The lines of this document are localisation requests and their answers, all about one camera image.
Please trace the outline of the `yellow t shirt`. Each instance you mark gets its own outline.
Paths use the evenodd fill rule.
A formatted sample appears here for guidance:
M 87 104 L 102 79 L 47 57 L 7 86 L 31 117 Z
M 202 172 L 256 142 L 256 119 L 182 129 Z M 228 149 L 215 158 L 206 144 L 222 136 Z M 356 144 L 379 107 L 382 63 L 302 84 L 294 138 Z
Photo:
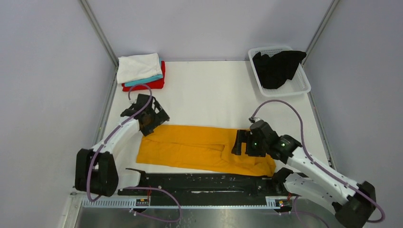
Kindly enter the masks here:
M 137 163 L 247 176 L 275 173 L 274 160 L 235 155 L 237 130 L 207 126 L 162 125 L 141 140 Z

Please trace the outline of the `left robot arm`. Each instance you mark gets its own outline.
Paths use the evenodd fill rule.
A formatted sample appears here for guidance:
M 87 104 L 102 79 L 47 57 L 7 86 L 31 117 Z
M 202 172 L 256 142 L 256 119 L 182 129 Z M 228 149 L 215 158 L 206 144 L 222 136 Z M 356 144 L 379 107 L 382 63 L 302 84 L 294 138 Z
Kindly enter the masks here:
M 110 197 L 116 191 L 128 188 L 135 195 L 147 191 L 147 183 L 139 171 L 129 171 L 125 162 L 128 142 L 137 134 L 148 136 L 170 120 L 154 96 L 139 94 L 131 106 L 121 114 L 116 127 L 90 149 L 77 153 L 75 189 Z

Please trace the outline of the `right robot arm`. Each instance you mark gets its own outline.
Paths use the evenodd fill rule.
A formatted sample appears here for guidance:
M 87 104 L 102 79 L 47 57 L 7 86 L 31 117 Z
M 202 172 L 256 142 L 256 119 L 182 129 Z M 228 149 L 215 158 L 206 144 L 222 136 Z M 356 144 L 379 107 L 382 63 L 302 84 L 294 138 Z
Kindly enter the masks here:
M 241 155 L 242 144 L 246 145 L 246 155 L 270 155 L 308 176 L 306 180 L 290 169 L 281 168 L 272 176 L 272 188 L 277 195 L 289 192 L 307 198 L 334 214 L 345 228 L 362 228 L 374 212 L 373 185 L 366 181 L 359 184 L 324 167 L 313 156 L 307 156 L 302 144 L 293 137 L 238 130 L 232 153 Z

